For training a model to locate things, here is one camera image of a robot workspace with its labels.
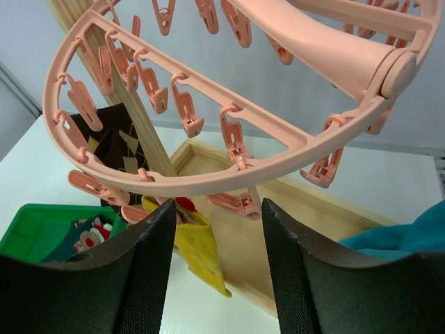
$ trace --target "green plastic bin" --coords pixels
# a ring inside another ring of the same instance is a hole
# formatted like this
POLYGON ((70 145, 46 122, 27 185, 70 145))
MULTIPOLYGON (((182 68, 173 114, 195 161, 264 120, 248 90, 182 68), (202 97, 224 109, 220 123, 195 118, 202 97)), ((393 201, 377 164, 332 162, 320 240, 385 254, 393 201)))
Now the green plastic bin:
POLYGON ((59 245, 72 221, 98 214, 113 222, 110 237, 127 228, 110 207, 24 205, 0 241, 0 254, 37 264, 59 245))

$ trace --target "wooden frame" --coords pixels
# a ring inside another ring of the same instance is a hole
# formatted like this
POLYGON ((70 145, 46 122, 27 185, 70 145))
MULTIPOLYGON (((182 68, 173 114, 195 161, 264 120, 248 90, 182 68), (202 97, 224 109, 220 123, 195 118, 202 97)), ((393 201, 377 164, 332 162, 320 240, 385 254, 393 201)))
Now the wooden frame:
MULTIPOLYGON (((179 176, 209 173, 232 165, 226 152, 193 139, 179 147, 171 162, 179 176)), ((369 228, 395 224, 286 177, 261 184, 257 189, 262 198, 278 202, 293 218, 336 241, 369 228)), ((262 222, 228 214, 209 205, 203 196, 192 199, 212 224, 229 289, 276 317, 262 222)))

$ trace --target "yellow cloth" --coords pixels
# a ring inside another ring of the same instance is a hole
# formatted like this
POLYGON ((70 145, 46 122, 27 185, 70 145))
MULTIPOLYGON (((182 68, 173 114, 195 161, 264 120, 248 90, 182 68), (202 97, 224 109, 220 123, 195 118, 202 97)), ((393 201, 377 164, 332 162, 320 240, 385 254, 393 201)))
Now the yellow cloth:
MULTIPOLYGON (((143 196, 142 204, 147 212, 157 207, 151 196, 143 196)), ((176 225, 175 245, 187 262, 188 269, 222 295, 231 297, 232 293, 225 287, 209 220, 199 212, 181 210, 192 221, 176 225)))

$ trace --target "white table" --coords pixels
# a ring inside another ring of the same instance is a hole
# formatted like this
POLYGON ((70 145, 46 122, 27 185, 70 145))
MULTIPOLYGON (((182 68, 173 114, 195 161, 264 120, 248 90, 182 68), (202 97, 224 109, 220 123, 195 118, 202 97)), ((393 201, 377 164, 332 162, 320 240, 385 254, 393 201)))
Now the white table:
MULTIPOLYGON (((179 129, 156 130, 168 154, 186 139, 179 129)), ((202 132, 197 139, 223 149, 219 133, 202 132)), ((267 138, 246 137, 245 143, 256 157, 280 150, 280 144, 267 138)), ((66 182, 71 169, 39 118, 0 163, 0 237, 26 203, 98 205, 98 199, 66 182)), ((291 177, 304 182, 298 173, 291 177)), ((345 149, 337 178, 327 191, 398 223, 411 223, 442 199, 431 157, 357 148, 345 149)), ((231 299, 220 296, 173 255, 161 333, 279 332, 278 320, 237 294, 231 299)))

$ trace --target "plastic clip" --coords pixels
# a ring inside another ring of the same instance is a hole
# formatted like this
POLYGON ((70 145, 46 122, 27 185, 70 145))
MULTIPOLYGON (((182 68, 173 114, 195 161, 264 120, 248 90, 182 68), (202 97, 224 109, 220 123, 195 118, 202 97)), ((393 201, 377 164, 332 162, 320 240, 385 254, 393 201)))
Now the plastic clip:
POLYGON ((86 124, 93 131, 101 131, 104 126, 97 116, 95 103, 86 89, 85 84, 82 81, 75 81, 71 75, 66 72, 60 73, 57 76, 57 80, 60 78, 63 78, 63 85, 67 83, 66 79, 70 82, 71 88, 68 90, 68 97, 81 114, 86 124))
POLYGON ((177 80, 185 80, 187 78, 184 73, 175 74, 170 80, 170 85, 172 86, 173 97, 184 131, 187 137, 193 138, 201 133, 202 127, 204 126, 204 118, 196 116, 192 95, 190 95, 189 92, 180 93, 176 87, 177 80))
POLYGON ((158 22, 159 31, 163 36, 167 36, 172 26, 173 12, 175 11, 176 0, 169 0, 167 8, 159 9, 158 0, 152 0, 154 14, 158 22))
MULTIPOLYGON (((113 16, 113 22, 120 26, 119 17, 116 13, 116 10, 114 9, 113 3, 110 0, 106 0, 106 2, 108 4, 108 7, 110 8, 111 15, 113 16)), ((133 26, 131 27, 131 33, 138 37, 140 35, 140 17, 137 15, 133 16, 133 26)), ((127 60, 133 61, 134 50, 122 42, 120 44, 122 46, 122 49, 124 50, 124 54, 127 57, 127 60)))
POLYGON ((195 0, 200 17, 204 20, 209 33, 216 34, 219 29, 214 0, 195 0))
POLYGON ((95 178, 79 172, 78 170, 71 170, 68 174, 68 182, 77 189, 83 190, 86 193, 94 195, 102 200, 105 200, 113 205, 127 205, 130 201, 130 195, 126 191, 105 186, 97 181, 95 178))
POLYGON ((283 48, 280 44, 277 43, 276 40, 271 38, 268 34, 266 34, 269 42, 271 43, 273 49, 275 50, 275 53, 280 58, 281 62, 285 65, 292 64, 293 61, 293 54, 291 54, 289 51, 287 51, 285 48, 283 48))
POLYGON ((226 113, 229 111, 238 112, 238 108, 234 104, 224 106, 220 110, 221 133, 224 138, 225 147, 230 160, 234 163, 241 156, 244 159, 251 159, 253 156, 248 154, 243 140, 243 129, 241 123, 237 120, 227 121, 226 113))
MULTIPOLYGON (((239 170, 247 168, 243 157, 238 157, 236 162, 239 170)), ((231 214, 243 216, 253 221, 261 219, 261 199, 255 186, 248 187, 247 192, 238 196, 233 196, 228 193, 217 193, 206 197, 210 204, 224 209, 231 214)))
POLYGON ((250 20, 227 0, 221 0, 221 7, 240 46, 249 47, 252 44, 250 20))
POLYGON ((119 73, 125 89, 127 89, 131 93, 138 89, 138 71, 134 64, 130 65, 128 63, 127 58, 125 58, 124 50, 121 48, 116 48, 116 46, 114 45, 114 41, 111 36, 115 34, 116 32, 114 31, 108 31, 107 33, 105 33, 106 45, 108 46, 111 58, 113 59, 114 65, 119 73))
POLYGON ((76 148, 89 147, 81 130, 79 130, 72 117, 65 110, 58 110, 54 114, 54 122, 57 127, 62 127, 63 131, 76 148))
POLYGON ((108 49, 106 47, 99 48, 99 61, 97 61, 90 43, 85 39, 85 36, 78 35, 76 36, 76 40, 80 41, 86 50, 86 63, 92 72, 92 78, 98 89, 102 94, 110 95, 114 91, 114 85, 113 75, 111 73, 111 58, 108 49))
MULTIPOLYGON (((325 121, 323 131, 326 131, 330 127, 332 122, 338 123, 341 127, 348 121, 339 114, 330 115, 325 121)), ((331 160, 329 159, 329 155, 323 157, 312 166, 309 172, 300 170, 300 175, 312 184, 326 189, 331 185, 332 181, 334 181, 342 154, 343 148, 339 148, 332 153, 331 160)))
POLYGON ((139 50, 134 53, 134 64, 138 71, 140 80, 144 85, 145 92, 148 95, 150 103, 157 114, 161 114, 167 110, 168 106, 168 89, 167 87, 159 88, 158 79, 151 67, 143 68, 139 55, 146 54, 145 50, 139 50))
POLYGON ((120 208, 120 213, 122 217, 124 217, 124 219, 132 225, 139 223, 145 217, 150 215, 150 213, 146 212, 145 210, 138 209, 137 207, 131 207, 129 205, 123 205, 120 208))
MULTIPOLYGON (((147 176, 147 171, 144 168, 138 169, 138 175, 141 181, 143 182, 154 182, 154 179, 147 176)), ((154 199, 157 201, 158 204, 164 203, 166 200, 169 199, 169 197, 162 197, 162 196, 155 196, 154 199)), ((176 224, 182 224, 183 221, 181 217, 176 213, 176 224)))

